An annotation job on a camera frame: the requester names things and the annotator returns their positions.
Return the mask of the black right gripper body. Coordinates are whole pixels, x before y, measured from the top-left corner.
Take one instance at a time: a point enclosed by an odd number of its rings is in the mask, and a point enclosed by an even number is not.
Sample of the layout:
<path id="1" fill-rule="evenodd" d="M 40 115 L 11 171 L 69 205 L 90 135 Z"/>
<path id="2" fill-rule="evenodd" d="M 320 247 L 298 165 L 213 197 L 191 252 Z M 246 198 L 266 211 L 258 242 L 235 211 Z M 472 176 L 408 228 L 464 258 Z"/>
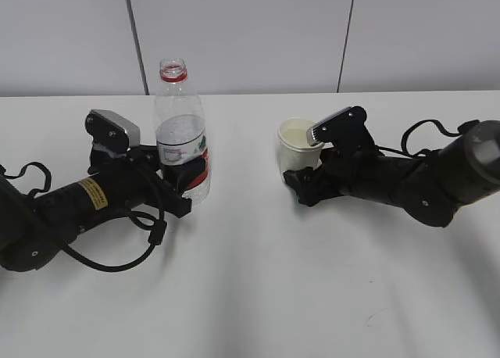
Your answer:
<path id="1" fill-rule="evenodd" d="M 386 198 L 387 186 L 378 174 L 387 157 L 375 147 L 345 155 L 334 147 L 323 149 L 321 165 L 312 176 L 313 198 Z"/>

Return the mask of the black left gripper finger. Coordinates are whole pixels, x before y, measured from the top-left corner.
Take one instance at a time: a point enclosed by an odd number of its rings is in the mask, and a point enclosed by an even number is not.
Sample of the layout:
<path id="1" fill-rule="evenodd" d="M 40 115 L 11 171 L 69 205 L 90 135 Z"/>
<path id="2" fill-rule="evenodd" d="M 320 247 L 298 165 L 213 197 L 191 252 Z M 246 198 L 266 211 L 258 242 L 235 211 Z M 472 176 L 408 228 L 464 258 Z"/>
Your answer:
<path id="1" fill-rule="evenodd" d="M 141 157 L 148 163 L 159 162 L 159 151 L 155 145 L 139 145 L 138 150 L 141 153 Z"/>
<path id="2" fill-rule="evenodd" d="M 207 160 L 198 156 L 181 165 L 162 165 L 162 178 L 168 181 L 177 194 L 199 186 L 207 178 Z"/>

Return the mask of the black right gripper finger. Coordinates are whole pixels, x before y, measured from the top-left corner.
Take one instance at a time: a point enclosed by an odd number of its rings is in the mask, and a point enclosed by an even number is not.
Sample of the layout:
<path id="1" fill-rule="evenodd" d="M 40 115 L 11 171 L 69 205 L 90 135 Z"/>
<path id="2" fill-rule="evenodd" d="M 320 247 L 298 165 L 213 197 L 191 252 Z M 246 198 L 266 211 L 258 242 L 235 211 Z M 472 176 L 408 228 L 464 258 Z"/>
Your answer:
<path id="1" fill-rule="evenodd" d="M 298 203 L 312 207 L 328 199 L 341 197 L 339 187 L 326 175 L 322 166 L 313 169 L 287 170 L 284 183 L 295 193 Z"/>

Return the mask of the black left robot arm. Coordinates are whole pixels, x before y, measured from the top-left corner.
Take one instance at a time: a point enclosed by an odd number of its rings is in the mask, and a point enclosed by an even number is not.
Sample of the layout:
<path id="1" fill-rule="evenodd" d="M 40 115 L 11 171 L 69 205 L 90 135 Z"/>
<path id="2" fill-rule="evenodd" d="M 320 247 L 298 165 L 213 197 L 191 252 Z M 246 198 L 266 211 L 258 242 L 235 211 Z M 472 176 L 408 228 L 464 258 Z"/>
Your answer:
<path id="1" fill-rule="evenodd" d="M 161 245 L 166 213 L 181 218 L 191 212 L 192 201 L 184 193 L 205 173 L 207 159 L 197 156 L 181 165 L 163 166 L 150 145 L 117 156 L 92 149 L 88 176 L 56 190 L 42 163 L 26 164 L 17 176 L 23 177 L 31 167 L 45 180 L 27 193 L 12 185 L 15 176 L 1 174 L 1 266 L 14 272 L 38 270 L 64 252 L 94 270 L 117 273 L 143 263 Z M 71 247 L 79 235 L 116 219 L 128 219 L 148 233 L 148 248 L 137 259 L 109 266 Z"/>

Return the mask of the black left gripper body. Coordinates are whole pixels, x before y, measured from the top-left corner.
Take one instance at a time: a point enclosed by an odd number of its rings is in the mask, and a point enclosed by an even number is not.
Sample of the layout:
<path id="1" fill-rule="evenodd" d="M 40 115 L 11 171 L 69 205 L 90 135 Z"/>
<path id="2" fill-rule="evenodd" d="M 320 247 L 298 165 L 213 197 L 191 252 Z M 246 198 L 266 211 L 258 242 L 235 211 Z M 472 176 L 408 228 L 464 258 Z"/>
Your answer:
<path id="1" fill-rule="evenodd" d="M 192 201 L 183 193 L 177 194 L 163 179 L 161 163 L 145 161 L 138 147 L 119 154 L 94 143 L 87 172 L 101 187 L 110 206 L 132 209 L 146 204 L 179 218 L 191 212 Z"/>

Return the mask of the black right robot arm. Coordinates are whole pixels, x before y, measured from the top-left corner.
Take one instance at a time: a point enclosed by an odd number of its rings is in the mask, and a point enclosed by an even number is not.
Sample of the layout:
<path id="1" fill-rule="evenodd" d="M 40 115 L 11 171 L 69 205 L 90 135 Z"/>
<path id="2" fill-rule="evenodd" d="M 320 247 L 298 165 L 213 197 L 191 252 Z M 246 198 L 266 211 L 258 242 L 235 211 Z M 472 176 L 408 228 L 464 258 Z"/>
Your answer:
<path id="1" fill-rule="evenodd" d="M 470 121 L 457 138 L 422 157 L 384 155 L 365 127 L 349 129 L 322 150 L 321 164 L 284 172 L 299 203 L 350 196 L 405 210 L 431 227 L 446 227 L 462 206 L 499 190 L 499 122 Z"/>

